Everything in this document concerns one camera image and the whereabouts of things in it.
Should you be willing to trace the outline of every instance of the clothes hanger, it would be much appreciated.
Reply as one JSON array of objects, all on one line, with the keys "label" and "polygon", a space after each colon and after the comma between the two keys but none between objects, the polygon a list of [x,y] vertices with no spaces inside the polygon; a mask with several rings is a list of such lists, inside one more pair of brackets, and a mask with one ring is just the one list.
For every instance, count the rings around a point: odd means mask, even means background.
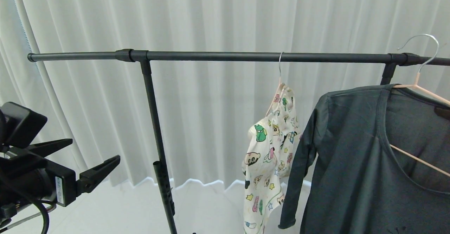
[{"label": "clothes hanger", "polygon": [[[421,64],[421,66],[419,67],[419,70],[418,70],[418,72],[417,72],[416,79],[415,79],[415,81],[414,81],[413,84],[396,85],[396,86],[394,86],[394,88],[413,88],[413,89],[417,89],[417,90],[420,90],[420,91],[423,92],[423,93],[429,94],[430,96],[432,96],[432,97],[434,97],[434,98],[436,98],[436,99],[438,99],[438,100],[442,101],[443,103],[445,103],[445,104],[447,104],[447,105],[450,106],[450,101],[448,101],[447,99],[445,99],[445,98],[443,98],[443,97],[441,97],[441,96],[438,96],[437,94],[434,94],[434,93],[432,93],[431,91],[426,90],[426,89],[424,89],[424,88],[422,88],[422,87],[420,87],[420,86],[417,85],[417,83],[418,83],[418,81],[419,81],[419,77],[420,77],[420,70],[422,69],[422,67],[423,67],[424,65],[428,64],[430,61],[432,61],[432,60],[437,56],[437,52],[439,51],[439,42],[436,40],[436,38],[434,38],[434,36],[433,36],[433,35],[430,35],[430,34],[419,34],[419,35],[410,37],[409,40],[407,40],[406,43],[405,43],[401,48],[397,48],[397,50],[400,50],[400,49],[404,48],[405,45],[406,45],[412,38],[415,38],[415,37],[417,37],[417,36],[427,36],[427,37],[432,38],[432,39],[436,42],[436,45],[437,45],[436,52],[434,53],[434,56],[433,56],[433,57],[431,57],[431,58],[428,59],[426,62],[424,62],[423,64]],[[418,157],[416,157],[416,156],[413,156],[413,155],[409,154],[408,152],[406,152],[406,151],[404,151],[404,150],[402,150],[402,149],[399,149],[398,147],[396,147],[396,146],[394,146],[394,145],[392,145],[392,144],[390,144],[390,146],[391,146],[393,149],[396,149],[397,151],[399,151],[399,152],[401,152],[401,153],[403,153],[403,154],[405,154],[405,155],[407,155],[407,156],[413,158],[414,160],[416,160],[416,161],[418,161],[418,162],[420,162],[420,163],[422,163],[422,164],[424,164],[424,165],[426,165],[426,166],[428,166],[428,167],[431,167],[431,168],[433,168],[434,170],[437,170],[438,172],[440,172],[440,173],[442,173],[442,174],[444,174],[444,175],[450,177],[450,173],[448,173],[448,172],[446,172],[446,171],[444,171],[444,170],[441,170],[441,169],[435,167],[434,165],[429,164],[428,162],[425,162],[424,160],[422,160],[422,159],[420,159],[420,158],[418,158]]]},{"label": "clothes hanger", "polygon": [[278,59],[278,70],[280,71],[280,77],[279,77],[279,80],[278,80],[277,91],[275,92],[274,99],[273,99],[272,102],[270,103],[269,109],[267,110],[267,113],[265,114],[266,116],[269,115],[270,109],[272,108],[272,104],[273,104],[273,102],[275,101],[275,98],[277,97],[278,89],[279,89],[280,86],[281,86],[281,56],[283,55],[283,53],[284,53],[284,52],[281,52],[281,53],[280,53],[280,58]]}]

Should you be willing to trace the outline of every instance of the clothing tag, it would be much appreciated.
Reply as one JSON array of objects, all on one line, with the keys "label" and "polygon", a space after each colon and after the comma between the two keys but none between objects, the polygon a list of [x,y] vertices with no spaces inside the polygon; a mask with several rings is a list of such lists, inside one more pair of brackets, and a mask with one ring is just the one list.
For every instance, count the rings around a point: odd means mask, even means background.
[{"label": "clothing tag", "polygon": [[450,109],[445,109],[439,106],[434,107],[434,113],[446,120],[450,121]]}]

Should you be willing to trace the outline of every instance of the horizontal rod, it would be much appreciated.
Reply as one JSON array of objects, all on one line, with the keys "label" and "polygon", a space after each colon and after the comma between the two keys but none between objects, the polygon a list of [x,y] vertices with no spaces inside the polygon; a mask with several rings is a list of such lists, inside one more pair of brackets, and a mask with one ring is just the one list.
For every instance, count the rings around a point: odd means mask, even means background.
[{"label": "horizontal rod", "polygon": [[[278,62],[280,53],[257,52],[172,52],[120,50],[113,52],[79,52],[28,54],[29,61],[66,61],[89,59],[118,59],[121,61],[253,61]],[[415,56],[412,64],[424,63],[429,57]],[[333,53],[283,53],[283,62],[329,62],[329,63],[396,63],[404,64],[405,54],[333,54]],[[429,64],[450,66],[449,58],[434,58]]]}]

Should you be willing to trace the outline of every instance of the white label sticker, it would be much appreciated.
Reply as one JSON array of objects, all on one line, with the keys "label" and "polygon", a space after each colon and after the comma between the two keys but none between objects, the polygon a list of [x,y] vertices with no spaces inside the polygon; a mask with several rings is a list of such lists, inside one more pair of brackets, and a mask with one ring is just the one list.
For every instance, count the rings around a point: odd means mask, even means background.
[{"label": "white label sticker", "polygon": [[56,185],[56,199],[59,203],[64,204],[64,191],[63,191],[63,180],[58,176],[55,176]]}]

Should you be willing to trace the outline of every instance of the hanging garment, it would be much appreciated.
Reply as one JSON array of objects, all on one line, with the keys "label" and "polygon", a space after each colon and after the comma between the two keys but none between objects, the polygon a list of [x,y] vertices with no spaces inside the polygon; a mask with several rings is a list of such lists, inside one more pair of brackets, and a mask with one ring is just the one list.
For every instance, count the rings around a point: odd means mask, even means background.
[{"label": "hanging garment", "polygon": [[280,178],[287,177],[298,138],[294,92],[281,84],[271,112],[249,129],[245,175],[244,231],[263,234],[270,213],[284,200]]},{"label": "hanging garment", "polygon": [[301,234],[442,234],[450,221],[450,181],[393,151],[392,143],[450,170],[449,108],[393,85],[322,96],[294,156],[280,229],[295,223],[308,167],[318,154]]}]

